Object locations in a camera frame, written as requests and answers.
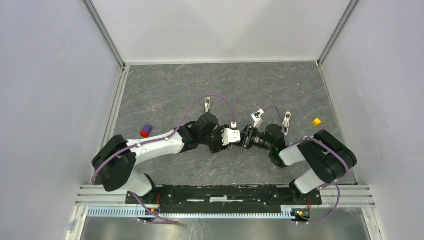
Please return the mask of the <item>white plastic hook piece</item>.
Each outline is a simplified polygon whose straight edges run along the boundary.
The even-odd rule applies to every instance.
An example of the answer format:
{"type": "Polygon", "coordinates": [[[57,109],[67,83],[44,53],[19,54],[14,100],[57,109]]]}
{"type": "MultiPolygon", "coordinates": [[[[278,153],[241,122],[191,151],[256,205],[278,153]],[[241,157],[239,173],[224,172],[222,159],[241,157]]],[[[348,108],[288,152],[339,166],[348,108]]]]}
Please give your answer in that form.
{"type": "Polygon", "coordinates": [[[287,111],[284,116],[284,120],[282,122],[282,133],[287,136],[289,133],[290,120],[291,120],[291,112],[287,111]]]}

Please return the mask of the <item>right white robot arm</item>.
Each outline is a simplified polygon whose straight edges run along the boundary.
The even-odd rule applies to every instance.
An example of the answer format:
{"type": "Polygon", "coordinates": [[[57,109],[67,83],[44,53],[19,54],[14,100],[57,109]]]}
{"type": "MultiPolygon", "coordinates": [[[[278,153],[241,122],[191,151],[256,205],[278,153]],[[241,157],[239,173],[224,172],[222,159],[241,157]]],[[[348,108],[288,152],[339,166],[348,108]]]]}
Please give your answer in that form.
{"type": "Polygon", "coordinates": [[[237,145],[246,150],[252,147],[268,150],[271,162],[279,168],[308,163],[309,169],[289,183],[288,196],[295,204],[306,201],[311,191],[345,177],[358,163],[355,154],[324,129],[312,137],[286,144],[284,128],[280,125],[270,124],[265,132],[247,125],[237,145]]]}

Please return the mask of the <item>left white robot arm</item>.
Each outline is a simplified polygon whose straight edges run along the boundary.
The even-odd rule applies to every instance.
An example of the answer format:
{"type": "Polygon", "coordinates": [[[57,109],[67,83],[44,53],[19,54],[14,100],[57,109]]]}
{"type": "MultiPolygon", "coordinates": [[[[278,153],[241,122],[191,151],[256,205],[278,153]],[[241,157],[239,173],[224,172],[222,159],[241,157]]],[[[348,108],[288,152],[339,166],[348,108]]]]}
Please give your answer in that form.
{"type": "Polygon", "coordinates": [[[157,198],[157,187],[148,174],[135,171],[135,166],[161,156],[192,151],[200,145],[208,146],[213,154],[226,150],[241,140],[236,126],[235,122],[220,125],[214,114],[205,113],[197,121],[155,137],[126,140],[116,135],[92,160],[92,184],[103,186],[106,192],[128,191],[151,204],[157,198]]]}

